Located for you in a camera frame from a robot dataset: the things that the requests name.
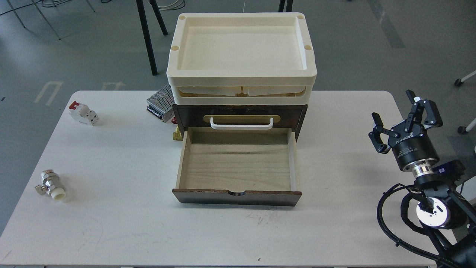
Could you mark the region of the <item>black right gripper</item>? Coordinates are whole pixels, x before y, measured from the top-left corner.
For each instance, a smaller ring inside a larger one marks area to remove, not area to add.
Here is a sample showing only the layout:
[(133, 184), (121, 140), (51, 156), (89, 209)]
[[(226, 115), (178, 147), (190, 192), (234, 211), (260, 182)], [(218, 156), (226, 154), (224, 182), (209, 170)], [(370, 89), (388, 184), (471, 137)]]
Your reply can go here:
[[(373, 112), (374, 127), (369, 133), (369, 138), (375, 150), (381, 154), (387, 154), (392, 148), (394, 157), (401, 171), (408, 171), (410, 163), (427, 160), (431, 163), (439, 162), (439, 156), (427, 136), (427, 129), (442, 127), (443, 121), (436, 103), (429, 99), (421, 99), (415, 96), (412, 90), (406, 90), (406, 95), (412, 103), (412, 109), (405, 121), (392, 127), (392, 130), (400, 136), (391, 136), (391, 131), (383, 127), (380, 115)], [(388, 145), (384, 144), (381, 134), (390, 136)]]

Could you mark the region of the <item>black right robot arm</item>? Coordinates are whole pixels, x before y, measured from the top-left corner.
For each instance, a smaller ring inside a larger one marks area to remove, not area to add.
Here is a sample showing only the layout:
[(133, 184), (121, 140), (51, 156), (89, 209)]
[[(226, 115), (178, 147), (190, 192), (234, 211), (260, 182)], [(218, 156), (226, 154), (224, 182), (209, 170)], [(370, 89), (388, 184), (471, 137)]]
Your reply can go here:
[[(378, 153), (392, 151), (398, 168), (412, 172), (413, 185), (396, 184), (383, 193), (376, 209), (382, 231), (407, 251), (429, 258), (439, 268), (475, 267), (475, 208), (457, 192), (455, 181), (464, 173), (459, 160), (437, 166), (439, 156), (427, 130), (441, 127), (443, 121), (435, 102), (421, 99), (406, 90), (412, 108), (408, 117), (385, 129), (374, 112), (369, 138)], [(428, 236), (438, 254), (417, 248), (396, 236), (383, 219), (383, 205), (399, 190), (407, 190), (400, 205), (402, 221), (414, 232)]]

